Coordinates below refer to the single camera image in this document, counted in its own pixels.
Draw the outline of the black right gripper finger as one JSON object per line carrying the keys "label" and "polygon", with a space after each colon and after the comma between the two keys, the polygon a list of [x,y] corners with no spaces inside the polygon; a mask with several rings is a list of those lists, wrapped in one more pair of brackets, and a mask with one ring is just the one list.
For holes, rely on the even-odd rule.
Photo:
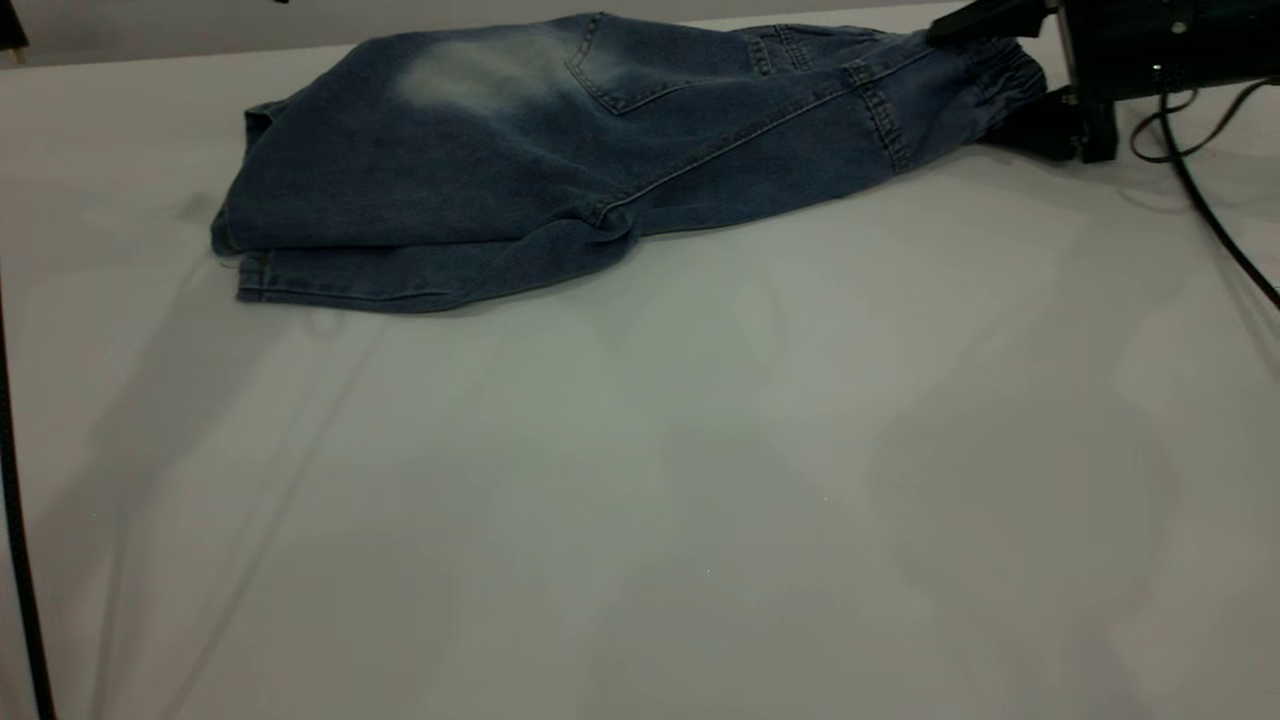
{"label": "black right gripper finger", "polygon": [[984,133],[984,146],[1065,163],[1076,158],[1082,133],[1076,96],[1064,86],[1010,113]]}
{"label": "black right gripper finger", "polygon": [[1044,19],[1059,12],[1060,1],[982,0],[931,23],[925,41],[945,47],[987,38],[1036,38]]}

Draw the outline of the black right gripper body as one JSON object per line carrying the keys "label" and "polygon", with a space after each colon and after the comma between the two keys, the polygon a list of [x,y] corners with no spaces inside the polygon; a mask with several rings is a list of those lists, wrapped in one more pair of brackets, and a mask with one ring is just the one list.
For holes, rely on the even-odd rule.
{"label": "black right gripper body", "polygon": [[1059,23],[1085,164],[1116,158],[1121,101],[1279,72],[1276,1],[1061,1]]}

